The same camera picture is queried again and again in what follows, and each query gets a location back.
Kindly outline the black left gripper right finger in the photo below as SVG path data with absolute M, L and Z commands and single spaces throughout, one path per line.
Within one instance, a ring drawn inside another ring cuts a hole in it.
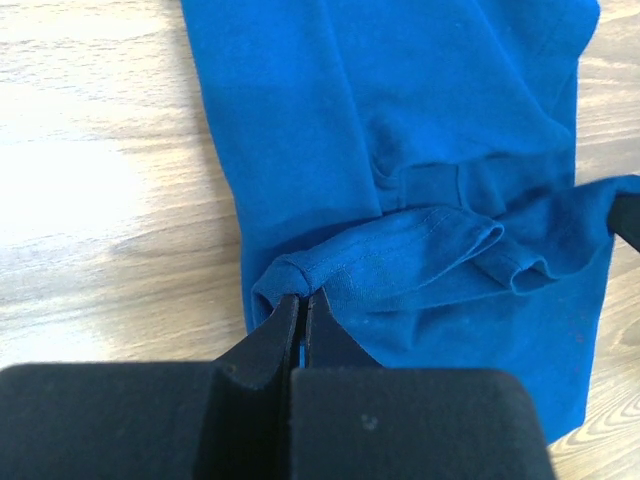
M 550 479 L 532 400 L 494 369 L 391 369 L 308 300 L 291 376 L 292 479 Z

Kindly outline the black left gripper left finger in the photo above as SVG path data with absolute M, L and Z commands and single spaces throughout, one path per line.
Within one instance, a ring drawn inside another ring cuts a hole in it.
M 299 301 L 213 361 L 1 373 L 5 479 L 283 479 Z

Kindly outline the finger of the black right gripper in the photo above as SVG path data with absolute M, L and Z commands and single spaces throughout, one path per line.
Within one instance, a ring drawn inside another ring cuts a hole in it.
M 612 233 L 640 252 L 639 195 L 617 195 L 607 217 L 607 226 Z

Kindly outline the blue t-shirt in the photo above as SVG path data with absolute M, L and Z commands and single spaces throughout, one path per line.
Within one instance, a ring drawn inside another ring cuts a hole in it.
M 575 182 L 595 1 L 186 1 L 244 316 L 327 294 L 379 363 L 496 368 L 584 421 L 615 197 Z

